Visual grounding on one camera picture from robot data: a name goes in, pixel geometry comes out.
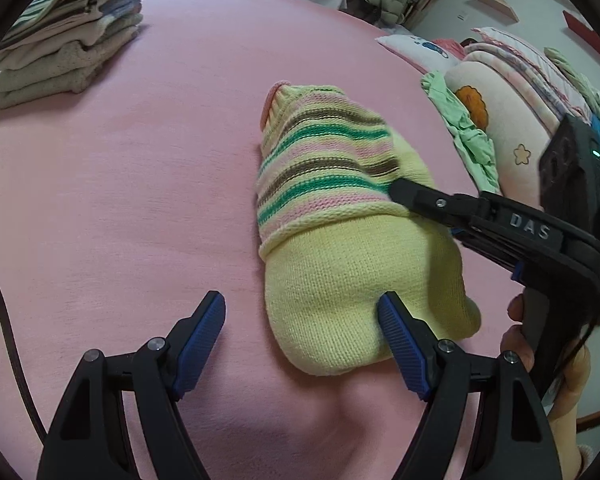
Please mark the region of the right hand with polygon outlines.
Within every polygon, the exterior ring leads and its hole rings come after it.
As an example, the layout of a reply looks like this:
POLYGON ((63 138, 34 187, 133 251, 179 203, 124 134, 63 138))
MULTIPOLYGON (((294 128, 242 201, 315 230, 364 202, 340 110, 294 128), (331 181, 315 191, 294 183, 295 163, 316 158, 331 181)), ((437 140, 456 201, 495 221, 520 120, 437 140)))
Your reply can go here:
POLYGON ((507 314, 513 325, 503 335, 501 349, 518 354, 541 398, 553 398, 550 422, 567 419, 573 425, 591 370, 581 335, 588 312, 571 298, 547 298, 527 288, 509 303, 507 314))

